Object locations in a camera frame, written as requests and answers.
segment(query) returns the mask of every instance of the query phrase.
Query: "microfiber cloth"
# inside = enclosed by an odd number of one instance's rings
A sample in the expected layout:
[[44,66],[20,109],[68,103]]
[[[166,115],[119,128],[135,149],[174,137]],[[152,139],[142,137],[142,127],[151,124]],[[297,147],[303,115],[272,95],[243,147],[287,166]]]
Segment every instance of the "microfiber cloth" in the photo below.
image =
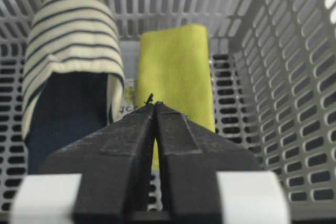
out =
[[[189,24],[144,33],[140,38],[136,88],[138,106],[143,106],[153,93],[154,102],[162,101],[214,132],[206,28]],[[158,169],[157,152],[155,145],[153,169]]]

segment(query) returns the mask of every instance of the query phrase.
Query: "striped slipper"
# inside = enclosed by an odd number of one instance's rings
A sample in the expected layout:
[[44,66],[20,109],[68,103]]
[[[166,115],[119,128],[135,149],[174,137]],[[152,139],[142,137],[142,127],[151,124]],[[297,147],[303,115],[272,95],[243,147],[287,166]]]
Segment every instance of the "striped slipper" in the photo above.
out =
[[28,36],[23,139],[28,170],[117,118],[124,87],[118,29],[102,0],[45,0]]

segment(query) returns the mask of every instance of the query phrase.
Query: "perforated plastic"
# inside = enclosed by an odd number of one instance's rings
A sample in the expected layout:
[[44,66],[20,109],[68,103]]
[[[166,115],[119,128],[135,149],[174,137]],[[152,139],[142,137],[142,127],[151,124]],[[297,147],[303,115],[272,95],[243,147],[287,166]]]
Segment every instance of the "perforated plastic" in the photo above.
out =
[[[42,1],[0,0],[2,211],[26,169],[21,75]],[[336,0],[104,1],[132,46],[147,30],[205,25],[216,132],[278,175],[294,218],[336,215]]]

